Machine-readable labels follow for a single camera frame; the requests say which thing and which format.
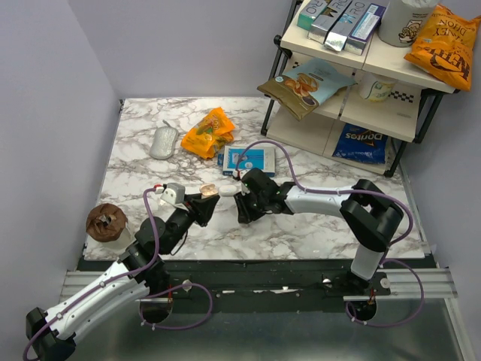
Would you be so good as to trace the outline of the white popcorn tub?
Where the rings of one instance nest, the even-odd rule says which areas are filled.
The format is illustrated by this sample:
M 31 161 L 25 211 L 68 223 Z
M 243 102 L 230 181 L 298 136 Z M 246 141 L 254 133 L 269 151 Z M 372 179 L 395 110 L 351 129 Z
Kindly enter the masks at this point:
M 391 0 L 378 36 L 394 47 L 409 47 L 436 8 L 438 0 Z

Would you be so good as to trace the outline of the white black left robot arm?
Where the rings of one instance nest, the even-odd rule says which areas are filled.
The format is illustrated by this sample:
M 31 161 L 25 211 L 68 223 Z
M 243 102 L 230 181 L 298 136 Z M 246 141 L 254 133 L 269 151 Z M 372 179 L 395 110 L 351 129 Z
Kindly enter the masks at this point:
M 192 224 L 206 226 L 220 197 L 186 195 L 169 188 L 162 197 L 174 206 L 167 220 L 147 208 L 147 218 L 134 241 L 106 271 L 64 302 L 47 310 L 34 308 L 27 314 L 29 342 L 23 359 L 33 350 L 38 360 L 67 360 L 89 329 L 120 306 L 160 296 L 171 300 L 171 294 L 183 287 L 171 284 L 162 255 L 186 237 Z

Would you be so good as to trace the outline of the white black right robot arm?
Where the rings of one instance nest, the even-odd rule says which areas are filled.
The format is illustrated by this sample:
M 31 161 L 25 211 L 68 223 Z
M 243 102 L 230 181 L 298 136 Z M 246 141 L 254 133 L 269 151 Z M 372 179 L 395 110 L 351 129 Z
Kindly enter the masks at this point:
M 373 286 L 373 276 L 404 217 L 395 200 L 369 180 L 351 187 L 308 190 L 295 182 L 277 184 L 258 168 L 240 178 L 234 200 L 241 224 L 267 214 L 321 214 L 343 219 L 359 242 L 345 278 L 347 289 L 356 295 Z

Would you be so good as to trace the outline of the blue Doritos bag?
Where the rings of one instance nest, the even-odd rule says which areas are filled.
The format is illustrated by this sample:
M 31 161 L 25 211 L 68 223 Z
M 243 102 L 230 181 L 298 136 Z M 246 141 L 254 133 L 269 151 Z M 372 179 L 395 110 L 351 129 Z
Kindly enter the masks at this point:
M 366 164 L 384 164 L 387 140 L 387 135 L 346 123 L 332 156 Z

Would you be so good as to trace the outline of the purple blue box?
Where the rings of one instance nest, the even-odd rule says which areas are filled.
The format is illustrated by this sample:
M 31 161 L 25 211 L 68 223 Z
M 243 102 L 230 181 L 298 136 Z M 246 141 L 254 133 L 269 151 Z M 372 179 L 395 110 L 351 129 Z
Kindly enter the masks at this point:
M 349 34 L 344 50 L 355 55 L 362 55 L 385 12 L 385 6 L 371 3 Z

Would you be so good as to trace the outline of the green RO box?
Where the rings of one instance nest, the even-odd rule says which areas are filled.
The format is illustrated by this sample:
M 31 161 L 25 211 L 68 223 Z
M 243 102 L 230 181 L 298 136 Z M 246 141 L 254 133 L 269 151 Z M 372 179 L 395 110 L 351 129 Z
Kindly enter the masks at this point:
M 309 0 L 298 15 L 297 27 L 309 30 L 316 18 L 327 8 L 329 1 Z

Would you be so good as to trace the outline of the brown paper cupcake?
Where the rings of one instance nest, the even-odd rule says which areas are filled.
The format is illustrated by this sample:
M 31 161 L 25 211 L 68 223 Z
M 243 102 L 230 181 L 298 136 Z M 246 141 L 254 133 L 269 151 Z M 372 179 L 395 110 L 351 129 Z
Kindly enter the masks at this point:
M 86 233 L 109 250 L 123 250 L 132 241 L 127 216 L 120 207 L 111 203 L 100 204 L 89 212 Z

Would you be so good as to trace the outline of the silver RO box middle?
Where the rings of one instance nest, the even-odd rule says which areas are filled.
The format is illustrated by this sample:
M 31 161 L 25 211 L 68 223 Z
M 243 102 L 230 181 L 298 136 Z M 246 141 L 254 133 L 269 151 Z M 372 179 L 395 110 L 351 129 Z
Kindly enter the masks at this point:
M 352 30 L 368 9 L 367 1 L 352 1 L 327 34 L 324 47 L 335 52 L 340 52 Z

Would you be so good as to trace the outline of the black beige shelf rack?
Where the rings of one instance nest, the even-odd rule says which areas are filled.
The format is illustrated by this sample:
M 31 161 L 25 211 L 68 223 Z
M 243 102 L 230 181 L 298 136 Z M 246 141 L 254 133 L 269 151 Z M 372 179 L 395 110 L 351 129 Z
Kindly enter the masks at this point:
M 273 115 L 274 103 L 269 103 L 261 134 L 332 158 L 345 124 L 379 132 L 399 143 L 397 148 L 386 150 L 388 159 L 383 164 L 351 160 L 345 163 L 392 177 L 406 146 L 422 143 L 443 97 L 456 90 L 407 62 L 404 58 L 409 51 L 407 48 L 392 47 L 382 42 L 378 35 L 372 36 L 360 56 L 321 48 L 296 24 L 300 11 L 306 6 L 306 1 L 291 3 L 284 31 L 274 38 L 277 53 L 270 76 L 281 75 L 286 69 L 320 58 L 330 62 L 341 74 L 354 78 L 355 84 L 332 96 L 301 122 L 283 109 Z M 370 102 L 358 94 L 359 83 L 369 74 L 395 79 L 395 87 L 386 100 Z

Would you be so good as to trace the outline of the blue Harry's razor box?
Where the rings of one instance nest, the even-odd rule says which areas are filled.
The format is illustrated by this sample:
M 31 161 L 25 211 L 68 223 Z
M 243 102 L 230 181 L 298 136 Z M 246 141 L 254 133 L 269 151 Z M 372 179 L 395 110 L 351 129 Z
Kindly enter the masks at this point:
M 252 168 L 258 168 L 266 173 L 268 177 L 275 176 L 276 157 L 273 146 L 252 147 L 240 159 L 240 155 L 244 151 L 244 147 L 224 146 L 223 150 L 217 155 L 217 165 L 222 169 L 223 175 L 232 176 L 238 164 L 239 171 L 249 171 Z

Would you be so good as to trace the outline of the white earbud charging case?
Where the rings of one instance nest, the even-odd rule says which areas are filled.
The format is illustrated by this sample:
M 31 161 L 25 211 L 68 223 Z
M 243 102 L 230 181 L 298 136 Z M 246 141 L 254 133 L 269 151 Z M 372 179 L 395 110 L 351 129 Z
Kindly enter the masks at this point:
M 218 189 L 218 194 L 221 197 L 233 197 L 238 192 L 239 192 L 239 189 L 235 185 L 223 185 L 223 186 L 220 186 Z

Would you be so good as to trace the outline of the grey glitter pouch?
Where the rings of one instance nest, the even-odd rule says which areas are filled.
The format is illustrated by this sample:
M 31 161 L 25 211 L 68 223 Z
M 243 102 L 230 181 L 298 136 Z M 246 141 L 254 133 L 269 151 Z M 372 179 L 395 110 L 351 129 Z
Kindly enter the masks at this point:
M 157 160 L 166 160 L 172 157 L 179 136 L 179 132 L 166 120 L 163 123 L 165 125 L 157 128 L 154 133 L 149 152 L 149 155 Z

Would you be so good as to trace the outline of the silver ro box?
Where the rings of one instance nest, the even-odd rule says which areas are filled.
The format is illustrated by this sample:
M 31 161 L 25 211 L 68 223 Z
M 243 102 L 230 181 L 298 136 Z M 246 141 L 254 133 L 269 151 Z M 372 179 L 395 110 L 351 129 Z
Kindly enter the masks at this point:
M 327 34 L 324 47 L 335 52 L 340 52 L 352 30 L 368 9 L 367 1 L 352 1 Z
M 351 3 L 351 0 L 327 1 L 326 7 L 313 21 L 309 32 L 307 33 L 307 37 L 323 44 L 329 31 L 333 28 L 335 23 L 340 19 Z

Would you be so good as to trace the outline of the white yellow cup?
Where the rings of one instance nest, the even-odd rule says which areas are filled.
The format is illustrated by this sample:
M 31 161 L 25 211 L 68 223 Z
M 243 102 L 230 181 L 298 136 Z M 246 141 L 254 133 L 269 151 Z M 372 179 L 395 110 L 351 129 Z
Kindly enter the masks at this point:
M 366 72 L 358 83 L 359 96 L 369 102 L 384 102 L 398 81 L 378 74 Z

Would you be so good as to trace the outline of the blue gold chips bag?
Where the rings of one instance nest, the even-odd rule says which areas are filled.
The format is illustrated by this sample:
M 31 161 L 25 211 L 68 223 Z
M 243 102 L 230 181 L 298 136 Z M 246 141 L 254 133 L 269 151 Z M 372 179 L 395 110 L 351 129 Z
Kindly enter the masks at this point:
M 325 60 L 313 58 L 271 78 L 257 90 L 278 101 L 296 120 L 302 120 L 338 90 L 354 84 L 351 75 L 341 74 Z

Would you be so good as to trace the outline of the orange candy bag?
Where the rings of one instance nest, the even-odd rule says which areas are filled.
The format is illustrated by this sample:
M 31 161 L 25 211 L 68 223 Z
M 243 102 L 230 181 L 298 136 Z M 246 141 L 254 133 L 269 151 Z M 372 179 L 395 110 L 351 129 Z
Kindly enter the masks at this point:
M 214 108 L 181 141 L 181 147 L 202 159 L 212 159 L 234 140 L 235 126 L 222 108 Z

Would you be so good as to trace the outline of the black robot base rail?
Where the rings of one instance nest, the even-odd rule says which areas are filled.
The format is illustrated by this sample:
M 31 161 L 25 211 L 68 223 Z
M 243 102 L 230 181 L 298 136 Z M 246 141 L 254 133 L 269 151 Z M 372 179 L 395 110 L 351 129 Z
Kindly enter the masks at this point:
M 148 315 L 167 307 L 177 314 L 341 312 L 348 299 L 366 302 L 391 293 L 387 276 L 370 281 L 350 273 L 349 260 L 227 261 L 168 260 L 166 275 L 153 288 L 169 296 L 143 300 Z

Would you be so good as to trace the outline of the beige small earbud case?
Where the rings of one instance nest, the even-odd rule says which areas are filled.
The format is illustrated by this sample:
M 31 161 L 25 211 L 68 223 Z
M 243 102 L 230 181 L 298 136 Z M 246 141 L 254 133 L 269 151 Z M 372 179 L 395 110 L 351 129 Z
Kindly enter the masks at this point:
M 203 198 L 210 196 L 216 196 L 218 194 L 218 189 L 215 184 L 202 184 L 199 187 L 199 192 Z

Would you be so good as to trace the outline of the silver RO box left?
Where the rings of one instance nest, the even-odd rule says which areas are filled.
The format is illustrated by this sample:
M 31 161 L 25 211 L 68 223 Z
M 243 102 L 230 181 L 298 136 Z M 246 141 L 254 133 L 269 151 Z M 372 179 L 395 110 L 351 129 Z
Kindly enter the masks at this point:
M 327 1 L 326 7 L 313 21 L 309 32 L 307 33 L 307 37 L 323 44 L 329 31 L 333 28 L 335 23 L 340 19 L 351 3 L 351 0 Z

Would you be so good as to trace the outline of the orange honey dijon chips bag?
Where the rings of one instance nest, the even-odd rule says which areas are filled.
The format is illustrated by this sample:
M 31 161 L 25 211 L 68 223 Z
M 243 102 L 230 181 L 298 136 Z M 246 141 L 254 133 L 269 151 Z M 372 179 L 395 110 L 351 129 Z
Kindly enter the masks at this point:
M 470 91 L 480 17 L 466 20 L 438 4 L 404 59 L 445 84 Z

